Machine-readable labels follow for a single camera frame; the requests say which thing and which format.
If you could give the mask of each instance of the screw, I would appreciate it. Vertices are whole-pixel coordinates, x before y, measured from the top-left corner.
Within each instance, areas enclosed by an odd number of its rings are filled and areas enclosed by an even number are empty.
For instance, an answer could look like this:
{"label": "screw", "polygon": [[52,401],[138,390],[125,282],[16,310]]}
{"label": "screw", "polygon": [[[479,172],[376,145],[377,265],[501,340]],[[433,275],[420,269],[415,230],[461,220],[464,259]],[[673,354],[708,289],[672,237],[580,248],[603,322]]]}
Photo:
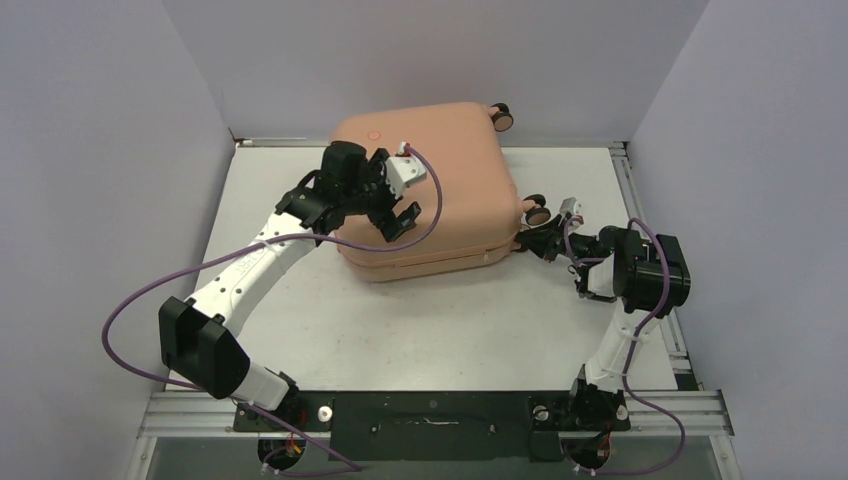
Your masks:
{"label": "screw", "polygon": [[329,422],[331,418],[333,418],[332,408],[324,405],[323,407],[318,409],[318,420],[326,423]]}
{"label": "screw", "polygon": [[533,418],[540,422],[546,421],[550,415],[550,412],[548,412],[548,409],[545,408],[544,405],[536,405],[533,407]]}

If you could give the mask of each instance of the black joint housing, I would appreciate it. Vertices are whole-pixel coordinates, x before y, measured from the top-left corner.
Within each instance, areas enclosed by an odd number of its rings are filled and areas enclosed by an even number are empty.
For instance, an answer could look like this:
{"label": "black joint housing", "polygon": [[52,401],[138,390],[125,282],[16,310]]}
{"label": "black joint housing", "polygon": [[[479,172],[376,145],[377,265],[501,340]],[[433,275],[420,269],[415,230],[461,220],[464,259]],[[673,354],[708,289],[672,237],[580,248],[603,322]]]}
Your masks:
{"label": "black joint housing", "polygon": [[166,367],[215,398],[232,395],[250,368],[229,330],[175,297],[159,309],[159,344]]}
{"label": "black joint housing", "polygon": [[[643,240],[635,230],[621,230],[616,236],[613,291],[624,301],[624,311],[653,310],[662,297],[663,273],[656,246]],[[657,313],[662,318],[686,302],[691,288],[689,269],[677,237],[657,235],[668,260],[670,285],[668,299]]]}

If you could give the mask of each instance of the wire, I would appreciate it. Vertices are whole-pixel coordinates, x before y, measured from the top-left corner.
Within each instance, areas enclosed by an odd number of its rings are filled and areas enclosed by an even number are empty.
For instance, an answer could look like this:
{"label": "wire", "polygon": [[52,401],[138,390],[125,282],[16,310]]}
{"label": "wire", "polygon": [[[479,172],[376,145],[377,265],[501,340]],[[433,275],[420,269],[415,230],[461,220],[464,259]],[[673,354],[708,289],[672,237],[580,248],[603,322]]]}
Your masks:
{"label": "wire", "polygon": [[571,249],[571,240],[568,239],[568,228],[571,227],[571,224],[575,221],[579,222],[580,225],[583,225],[582,216],[572,215],[565,220],[565,223],[562,226],[563,240],[565,242],[565,256],[571,260],[571,263],[573,263],[575,267],[582,267],[587,263],[601,263],[606,260],[606,258],[574,258],[574,250]]}
{"label": "wire", "polygon": [[[646,235],[648,235],[648,238],[651,240],[651,242],[654,244],[654,247],[657,249],[657,256],[659,257],[660,266],[662,267],[662,272],[663,272],[663,289],[662,289],[662,295],[660,295],[660,300],[659,300],[659,302],[657,302],[657,306],[654,307],[654,309],[651,310],[645,316],[645,318],[642,319],[641,322],[639,322],[638,325],[636,325],[636,329],[633,332],[633,337],[638,339],[639,335],[642,333],[642,330],[644,330],[645,327],[648,325],[648,322],[650,322],[651,320],[656,318],[657,314],[659,314],[660,310],[662,310],[662,308],[665,306],[665,302],[668,300],[669,290],[671,289],[671,273],[668,269],[668,258],[665,256],[665,250],[663,250],[662,245],[660,244],[659,240],[657,239],[656,234],[645,224],[645,222],[643,222],[642,220],[639,220],[638,218],[635,218],[635,217],[631,218],[630,221],[627,222],[627,228],[628,229],[633,228],[634,223],[636,225],[638,225],[639,228],[641,228],[642,231],[645,232]],[[624,368],[622,369],[623,374],[626,374],[630,370],[630,365],[633,363],[633,354],[636,351],[637,342],[638,342],[638,340],[633,340],[632,342],[630,342],[630,348],[627,350],[627,357],[624,360]],[[670,457],[668,457],[665,461],[660,462],[660,463],[654,465],[653,467],[649,467],[649,468],[646,468],[646,469],[642,469],[642,470],[604,470],[604,471],[595,472],[595,470],[585,468],[585,467],[583,467],[581,465],[577,465],[575,463],[576,468],[580,471],[589,472],[589,473],[593,473],[593,474],[597,473],[598,475],[621,475],[621,476],[648,475],[648,474],[658,472],[658,471],[662,470],[663,468],[668,467],[672,463],[676,462],[677,459],[680,458],[680,455],[683,454],[683,449],[686,446],[686,428],[683,426],[683,422],[681,422],[680,419],[677,418],[677,416],[674,415],[673,413],[671,413],[670,411],[660,407],[659,405],[657,405],[655,403],[649,402],[649,401],[645,400],[644,398],[640,397],[639,395],[637,395],[636,392],[634,392],[633,389],[630,388],[630,384],[627,381],[627,376],[624,376],[624,375],[622,376],[622,383],[624,384],[624,391],[626,391],[630,395],[630,398],[632,398],[633,400],[636,400],[637,402],[641,403],[642,405],[653,408],[654,410],[666,415],[667,417],[672,419],[674,421],[674,423],[677,424],[677,428],[680,429],[680,443],[677,444],[677,449],[674,451],[674,453]]]}
{"label": "wire", "polygon": [[[340,239],[340,238],[331,237],[329,235],[318,235],[318,234],[315,234],[315,233],[297,233],[297,234],[289,234],[289,235],[280,235],[280,236],[277,236],[277,237],[274,237],[274,238],[270,238],[270,239],[268,239],[267,243],[268,244],[275,244],[275,243],[287,242],[289,240],[316,240],[316,241],[321,241],[321,242],[335,243],[335,244],[343,245],[345,247],[353,248],[353,249],[356,249],[356,250],[364,250],[366,252],[388,253],[388,252],[397,252],[399,250],[403,250],[405,248],[412,247],[413,245],[417,245],[418,243],[423,241],[425,238],[430,236],[431,233],[433,233],[433,230],[436,229],[436,224],[438,224],[439,219],[442,216],[442,205],[444,203],[444,194],[442,192],[442,184],[439,181],[439,177],[436,175],[436,172],[433,169],[433,166],[430,164],[430,162],[427,161],[426,158],[424,158],[423,155],[421,155],[421,153],[418,150],[414,149],[409,144],[407,144],[404,147],[404,150],[405,150],[406,153],[412,154],[415,157],[417,157],[419,160],[421,160],[421,163],[424,164],[424,167],[427,169],[427,171],[433,177],[433,184],[436,188],[436,213],[433,215],[432,223],[430,223],[430,225],[427,227],[427,229],[425,229],[424,232],[418,238],[416,238],[415,240],[412,240],[410,242],[404,243],[403,245],[396,245],[396,246],[392,246],[392,247],[373,247],[371,245],[363,245],[363,244],[360,244],[360,243],[350,242],[350,241],[343,240],[343,239]],[[128,372],[135,374],[135,375],[138,375],[140,377],[147,378],[147,379],[150,379],[150,380],[154,380],[154,381],[157,381],[157,382],[166,383],[166,384],[177,385],[177,386],[184,387],[184,388],[190,388],[190,389],[193,389],[193,390],[200,390],[200,388],[197,385],[194,385],[193,383],[183,382],[183,381],[180,381],[180,380],[173,380],[173,379],[170,379],[170,378],[162,376],[162,375],[157,375],[155,373],[144,371],[144,370],[142,370],[138,367],[135,367],[135,366],[127,363],[123,358],[121,358],[117,354],[117,352],[115,352],[115,349],[112,348],[112,344],[109,341],[109,332],[112,329],[112,325],[115,323],[115,320],[118,318],[118,315],[120,315],[121,312],[124,311],[124,309],[126,309],[132,302],[136,301],[139,297],[141,297],[145,293],[148,293],[151,290],[153,290],[157,287],[160,287],[160,286],[162,286],[162,285],[164,285],[168,282],[176,280],[180,277],[184,277],[186,275],[191,275],[193,273],[197,273],[201,270],[205,270],[207,268],[214,267],[216,265],[220,265],[220,264],[227,262],[227,261],[230,261],[230,260],[235,260],[236,258],[242,257],[244,255],[247,255],[250,252],[253,252],[255,250],[260,250],[262,248],[265,248],[265,243],[255,243],[253,245],[249,245],[247,247],[244,247],[240,250],[236,250],[235,252],[229,253],[227,255],[216,258],[214,260],[210,260],[208,262],[205,262],[205,263],[202,263],[200,265],[193,266],[193,267],[184,268],[184,269],[182,269],[178,272],[174,272],[174,273],[171,273],[170,275],[166,275],[166,276],[160,278],[159,280],[156,280],[156,281],[154,281],[154,282],[152,282],[148,285],[145,285],[144,287],[140,288],[139,290],[133,292],[130,296],[125,298],[124,301],[122,301],[120,304],[118,304],[118,306],[115,308],[115,310],[112,311],[111,314],[109,314],[109,317],[106,319],[106,322],[103,324],[103,329],[100,332],[100,342],[103,344],[103,350],[106,351],[106,355],[108,355],[109,358],[112,359],[113,362],[118,364],[118,366],[120,366],[124,370],[127,370]],[[288,473],[286,476],[314,477],[314,476],[324,476],[324,475],[335,475],[335,474],[338,474],[338,473],[348,473],[348,472],[351,472],[351,471],[357,471],[358,472],[358,471],[362,470],[362,468],[359,465],[357,465],[356,463],[354,463],[352,460],[348,459],[347,457],[345,457],[344,455],[340,454],[339,452],[333,450],[332,448],[324,446],[323,444],[317,442],[315,439],[313,439],[312,437],[301,432],[300,430],[298,430],[294,426],[290,425],[289,423],[285,422],[284,420],[277,418],[276,416],[272,415],[271,413],[268,413],[265,410],[263,410],[259,407],[256,407],[254,405],[249,405],[247,403],[243,403],[242,405],[245,408],[249,408],[250,410],[253,410],[254,412],[259,414],[260,416],[273,421],[274,423],[280,425],[281,427],[285,428],[286,430],[296,433],[297,435],[301,436],[307,442],[312,443],[313,445],[316,445],[321,450],[324,450],[325,452],[332,455],[333,457],[336,457],[337,459],[341,460],[342,462],[345,462],[346,464],[348,464],[353,469],[353,470],[341,470],[341,471],[334,470],[332,472],[317,472],[316,474]]]}

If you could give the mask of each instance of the suitcase wheel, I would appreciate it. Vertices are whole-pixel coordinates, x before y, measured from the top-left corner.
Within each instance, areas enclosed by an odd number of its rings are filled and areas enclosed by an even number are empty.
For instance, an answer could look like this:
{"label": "suitcase wheel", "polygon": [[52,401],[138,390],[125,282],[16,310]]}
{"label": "suitcase wheel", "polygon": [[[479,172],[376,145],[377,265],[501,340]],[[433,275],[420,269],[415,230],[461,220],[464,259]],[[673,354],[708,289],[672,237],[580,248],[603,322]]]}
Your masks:
{"label": "suitcase wheel", "polygon": [[527,200],[531,200],[540,207],[544,207],[548,203],[548,201],[545,199],[545,196],[538,193],[524,197],[524,201]]}
{"label": "suitcase wheel", "polygon": [[507,107],[505,103],[496,103],[492,106],[497,108],[499,111],[501,111],[503,113],[509,113],[509,107]]}
{"label": "suitcase wheel", "polygon": [[492,115],[492,125],[495,126],[496,132],[505,132],[512,127],[514,120],[512,115],[507,112],[498,112]]}
{"label": "suitcase wheel", "polygon": [[537,226],[541,225],[548,220],[551,219],[551,211],[545,207],[535,207],[527,210],[527,213],[524,214],[524,221],[527,222],[527,225]]}

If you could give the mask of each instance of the white connector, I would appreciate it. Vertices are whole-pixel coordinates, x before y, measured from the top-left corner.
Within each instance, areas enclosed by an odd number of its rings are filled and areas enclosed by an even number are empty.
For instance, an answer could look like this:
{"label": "white connector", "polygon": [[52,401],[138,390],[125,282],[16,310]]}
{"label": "white connector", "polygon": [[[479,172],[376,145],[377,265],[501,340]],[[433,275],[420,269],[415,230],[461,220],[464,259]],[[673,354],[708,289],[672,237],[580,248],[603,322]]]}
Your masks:
{"label": "white connector", "polygon": [[403,192],[427,178],[427,169],[415,155],[405,152],[406,142],[401,142],[396,156],[386,160],[386,182],[395,198],[400,198]]}
{"label": "white connector", "polygon": [[559,213],[566,218],[572,215],[583,215],[583,204],[576,197],[568,197],[560,204]]}

